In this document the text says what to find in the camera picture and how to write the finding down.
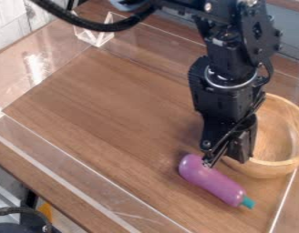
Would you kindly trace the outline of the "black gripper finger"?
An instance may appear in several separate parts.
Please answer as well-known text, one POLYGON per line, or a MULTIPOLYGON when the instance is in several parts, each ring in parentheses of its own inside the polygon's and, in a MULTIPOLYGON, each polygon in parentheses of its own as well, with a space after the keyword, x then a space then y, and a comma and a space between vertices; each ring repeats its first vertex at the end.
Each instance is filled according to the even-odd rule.
POLYGON ((233 130, 225 131, 206 131, 202 134, 201 150, 205 153, 202 158, 205 167, 214 167, 221 157, 225 155, 229 144, 235 137, 233 130))
POLYGON ((258 119, 252 116, 238 126, 227 147, 227 156, 245 164, 253 157, 258 129, 258 119))

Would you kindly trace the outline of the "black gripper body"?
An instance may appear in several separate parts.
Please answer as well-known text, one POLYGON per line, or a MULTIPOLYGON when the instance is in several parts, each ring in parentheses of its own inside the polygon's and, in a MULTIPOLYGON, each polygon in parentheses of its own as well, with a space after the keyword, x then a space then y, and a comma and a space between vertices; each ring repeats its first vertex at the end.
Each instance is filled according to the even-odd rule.
POLYGON ((266 78, 253 75, 250 83, 239 88, 221 88, 210 84, 210 60, 201 57, 189 70, 189 86, 194 108, 203 117, 206 131, 237 131, 266 100, 266 78))

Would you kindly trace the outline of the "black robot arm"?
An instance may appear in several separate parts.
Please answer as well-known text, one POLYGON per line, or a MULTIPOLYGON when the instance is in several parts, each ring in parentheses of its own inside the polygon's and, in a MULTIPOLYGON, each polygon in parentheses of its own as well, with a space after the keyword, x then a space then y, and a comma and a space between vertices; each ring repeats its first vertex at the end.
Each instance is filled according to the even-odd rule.
POLYGON ((281 49, 266 0, 110 0, 120 11, 169 8, 191 16, 207 54, 189 69, 194 108, 203 117, 202 163, 214 167, 223 156, 239 163, 253 157, 258 119, 266 101, 264 86, 274 68, 270 57, 281 49), (268 76, 258 74, 264 67, 268 76))

